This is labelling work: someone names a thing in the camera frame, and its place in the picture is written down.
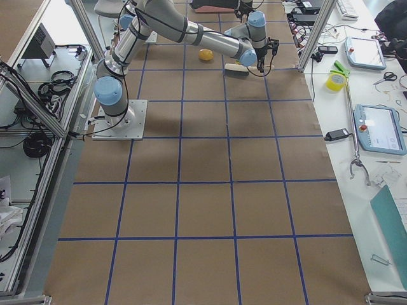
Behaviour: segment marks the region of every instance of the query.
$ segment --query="scissors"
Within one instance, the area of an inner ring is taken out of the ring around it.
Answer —
[[[384,81],[395,81],[396,79],[397,79],[397,75],[395,75],[393,72],[389,71],[384,74],[384,76],[381,80],[374,83],[374,85],[383,83]]]

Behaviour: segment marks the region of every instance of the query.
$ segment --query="reacher grabber tool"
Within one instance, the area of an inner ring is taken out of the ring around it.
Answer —
[[[352,97],[350,95],[350,88],[349,88],[350,71],[348,69],[346,69],[339,61],[335,61],[334,66],[339,71],[331,71],[331,72],[336,72],[336,73],[339,72],[340,74],[344,75],[345,79],[346,79],[345,87],[346,87],[350,124],[352,125],[352,133],[353,133],[353,138],[354,138],[354,151],[355,151],[355,159],[353,159],[352,162],[350,162],[350,164],[349,164],[350,179],[353,179],[355,177],[355,174],[353,171],[353,166],[355,165],[364,170],[364,173],[366,175],[366,185],[371,186],[368,169],[363,165],[363,162],[361,160],[361,155],[359,152],[359,141],[357,138],[356,123],[355,123],[355,119],[354,119],[354,110],[353,110],[353,106],[352,106]]]

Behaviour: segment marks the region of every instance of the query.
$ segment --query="yellow object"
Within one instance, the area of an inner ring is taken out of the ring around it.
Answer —
[[[331,73],[325,84],[329,89],[339,91],[345,86],[345,83],[345,76],[339,73]]]
[[[208,49],[201,49],[199,50],[199,59],[208,62],[214,59],[214,52]]]

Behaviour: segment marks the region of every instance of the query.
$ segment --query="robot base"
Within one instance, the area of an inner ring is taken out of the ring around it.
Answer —
[[[144,134],[144,124],[146,121],[147,113],[147,100],[128,100],[128,107],[131,108],[135,114],[135,118],[131,119],[129,124],[125,127],[118,128],[117,126],[100,132],[103,129],[109,128],[110,125],[105,120],[98,120],[95,124],[94,132],[92,135],[93,140],[142,140]],[[98,116],[104,116],[102,107],[99,109]]]

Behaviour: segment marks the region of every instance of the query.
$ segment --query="robotic arm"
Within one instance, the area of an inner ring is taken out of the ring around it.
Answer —
[[[267,50],[273,49],[273,55],[277,53],[278,41],[266,36],[265,16],[260,11],[250,13],[246,23],[225,34],[190,22],[174,8],[171,0],[140,0],[137,4],[130,0],[126,12],[134,18],[117,46],[99,62],[94,88],[107,125],[115,128],[125,127],[134,118],[128,107],[123,78],[128,72],[128,65],[152,31],[177,43],[203,46],[236,58],[244,66],[257,61],[261,72],[264,71]]]

